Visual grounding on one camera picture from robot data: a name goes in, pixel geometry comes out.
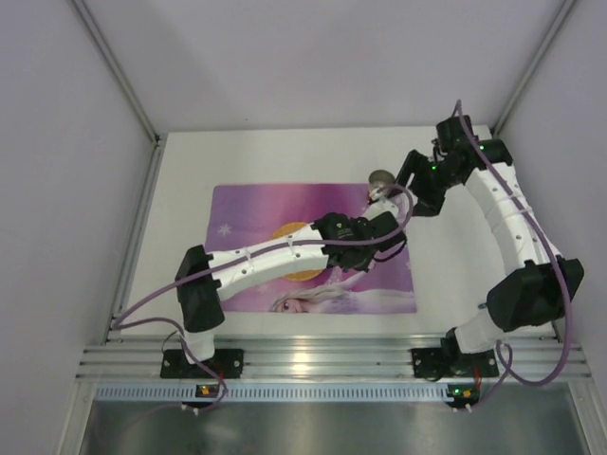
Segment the metal cup with brown sleeve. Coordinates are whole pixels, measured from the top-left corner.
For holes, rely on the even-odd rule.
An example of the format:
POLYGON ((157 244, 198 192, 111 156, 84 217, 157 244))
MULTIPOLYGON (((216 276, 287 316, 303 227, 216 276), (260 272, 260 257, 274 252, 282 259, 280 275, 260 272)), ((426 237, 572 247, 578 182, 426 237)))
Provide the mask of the metal cup with brown sleeve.
POLYGON ((368 176, 368 184, 370 188, 383 187, 395 183, 395 177, 392 173, 386 170, 372 171, 368 176))

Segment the round wooden plate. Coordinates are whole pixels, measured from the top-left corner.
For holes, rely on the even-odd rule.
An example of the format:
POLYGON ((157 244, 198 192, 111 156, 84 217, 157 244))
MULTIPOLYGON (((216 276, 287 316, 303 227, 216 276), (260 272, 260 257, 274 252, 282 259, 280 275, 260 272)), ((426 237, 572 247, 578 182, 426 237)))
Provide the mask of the round wooden plate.
MULTIPOLYGON (((305 222, 287 223, 276 229, 270 236, 271 240, 285 237, 307 226, 305 222)), ((322 273, 321 270, 305 270, 296 273, 284 275, 284 279, 290 282, 308 282, 317 278, 322 273)))

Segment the purple printed placemat cloth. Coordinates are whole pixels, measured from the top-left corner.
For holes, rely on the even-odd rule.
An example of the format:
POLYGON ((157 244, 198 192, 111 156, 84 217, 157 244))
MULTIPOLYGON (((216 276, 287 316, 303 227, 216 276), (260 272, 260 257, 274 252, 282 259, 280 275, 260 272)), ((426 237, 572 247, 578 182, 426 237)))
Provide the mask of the purple printed placemat cloth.
MULTIPOLYGON (((271 240, 287 223, 307 224, 329 212, 361 216, 368 207, 362 183, 219 185, 212 192, 204 243, 208 251, 236 249, 271 240)), ((224 300, 227 312, 335 315, 413 314, 417 310, 408 249, 369 272, 329 268, 308 282, 284 277, 257 284, 224 300)))

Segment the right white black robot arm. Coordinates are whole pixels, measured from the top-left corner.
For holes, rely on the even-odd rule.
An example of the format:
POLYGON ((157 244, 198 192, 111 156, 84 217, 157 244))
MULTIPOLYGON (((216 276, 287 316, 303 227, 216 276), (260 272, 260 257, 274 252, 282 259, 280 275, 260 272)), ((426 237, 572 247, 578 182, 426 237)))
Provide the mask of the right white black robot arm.
POLYGON ((487 292, 484 308, 441 340, 451 364, 489 351, 507 333, 566 317, 584 269, 563 258, 540 228, 502 140, 478 139, 469 117, 453 115, 437 124, 432 156, 410 151, 396 181, 416 197, 416 217, 439 215, 447 191, 463 186, 502 255, 506 275, 487 292))

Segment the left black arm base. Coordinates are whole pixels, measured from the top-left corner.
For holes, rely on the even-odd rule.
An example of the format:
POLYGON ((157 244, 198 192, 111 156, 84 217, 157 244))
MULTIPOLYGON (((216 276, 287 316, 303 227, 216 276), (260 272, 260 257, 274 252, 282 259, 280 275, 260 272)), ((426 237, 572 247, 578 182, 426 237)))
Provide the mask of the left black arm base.
MULTIPOLYGON (((211 359, 202 364, 224 379, 238 379, 244 367, 242 349, 217 349, 211 359)), ((160 377, 163 379, 212 378, 196 364, 190 363, 181 349, 166 350, 163 353, 160 377)))

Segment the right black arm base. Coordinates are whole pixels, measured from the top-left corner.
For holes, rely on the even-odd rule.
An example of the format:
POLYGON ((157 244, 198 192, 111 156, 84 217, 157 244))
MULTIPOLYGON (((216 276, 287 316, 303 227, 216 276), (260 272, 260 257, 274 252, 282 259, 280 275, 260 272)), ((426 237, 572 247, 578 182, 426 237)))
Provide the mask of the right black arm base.
POLYGON ((414 377, 429 381, 442 378, 497 378, 499 369, 492 351, 448 357, 441 348, 411 349, 414 377))

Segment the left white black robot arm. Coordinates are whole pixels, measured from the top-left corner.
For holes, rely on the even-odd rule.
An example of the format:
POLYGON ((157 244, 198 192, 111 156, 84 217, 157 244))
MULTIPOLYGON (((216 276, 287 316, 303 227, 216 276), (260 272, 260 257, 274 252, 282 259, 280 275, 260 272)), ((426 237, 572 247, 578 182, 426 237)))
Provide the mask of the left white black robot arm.
POLYGON ((407 241, 410 219, 395 209, 370 209, 358 218, 331 212, 258 245, 215 252, 202 245, 188 249, 175 276, 188 362, 214 356, 215 332, 225 321, 224 300, 257 284, 312 269, 366 272, 377 253, 407 241))

